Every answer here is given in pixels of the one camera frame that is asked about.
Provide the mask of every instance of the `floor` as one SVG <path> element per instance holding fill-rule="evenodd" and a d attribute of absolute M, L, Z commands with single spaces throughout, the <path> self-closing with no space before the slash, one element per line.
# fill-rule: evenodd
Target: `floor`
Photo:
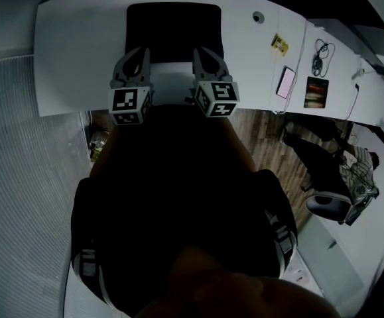
<path fill-rule="evenodd" d="M 300 229 L 310 216 L 305 207 L 305 198 L 311 194 L 311 191 L 304 193 L 301 190 L 301 186 L 306 187 L 310 184 L 310 177 L 293 149 L 279 142 L 287 116 L 288 114 L 275 115 L 268 111 L 238 109 L 230 121 L 237 135 L 250 151 L 256 167 L 259 170 L 265 168 L 272 170 L 278 177 L 292 206 L 296 225 Z M 98 129 L 110 132 L 113 128 L 107 111 L 93 111 L 92 119 Z M 347 121 L 336 122 L 336 126 L 344 132 L 348 125 Z M 298 133 L 303 139 L 320 144 L 329 152 L 335 152 L 338 149 L 334 142 L 322 142 L 304 128 L 299 128 Z"/>

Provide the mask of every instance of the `person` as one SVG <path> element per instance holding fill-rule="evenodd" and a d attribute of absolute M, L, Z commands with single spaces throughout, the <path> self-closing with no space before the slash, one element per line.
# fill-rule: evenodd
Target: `person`
<path fill-rule="evenodd" d="M 115 127 L 77 188 L 72 266 L 131 317 L 338 317 L 279 279 L 292 251 L 281 265 L 266 211 L 297 235 L 278 179 L 228 119 L 151 107 L 142 125 Z"/>
<path fill-rule="evenodd" d="M 289 121 L 281 135 L 281 142 L 293 148 L 312 177 L 313 186 L 318 191 L 329 191 L 346 195 L 352 199 L 352 189 L 358 183 L 374 186 L 373 171 L 379 166 L 379 157 L 362 147 L 354 147 L 341 142 L 342 148 L 352 156 L 353 164 L 339 164 L 333 154 L 322 147 L 300 138 L 294 131 L 296 125 Z"/>

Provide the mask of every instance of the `white desk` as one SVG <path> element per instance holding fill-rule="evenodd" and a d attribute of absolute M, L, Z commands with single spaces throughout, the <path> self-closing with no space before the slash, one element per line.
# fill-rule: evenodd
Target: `white desk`
<path fill-rule="evenodd" d="M 158 1 L 218 5 L 224 60 L 239 84 L 239 106 L 284 110 L 285 100 L 275 92 L 284 66 L 296 70 L 305 26 L 305 19 L 288 9 L 266 0 L 51 0 L 38 7 L 34 39 L 40 116 L 106 109 L 113 67 L 124 55 L 127 8 Z M 264 14 L 263 24 L 253 20 L 255 11 Z M 190 29 L 200 31 L 198 25 L 190 25 Z M 276 33 L 289 43 L 284 58 L 271 48 Z M 330 81 L 328 100 L 325 109 L 304 109 L 306 78 L 312 75 L 317 38 L 336 45 L 326 76 Z M 287 111 L 346 118 L 355 98 L 351 76 L 357 68 L 357 56 L 349 48 L 308 23 L 305 51 Z M 192 65 L 154 64 L 151 80 L 156 89 L 154 105 L 181 103 L 192 87 Z M 376 125 L 384 119 L 384 83 L 376 74 L 368 74 L 358 83 L 360 94 L 350 120 Z M 363 91 L 363 86 L 370 92 Z"/>

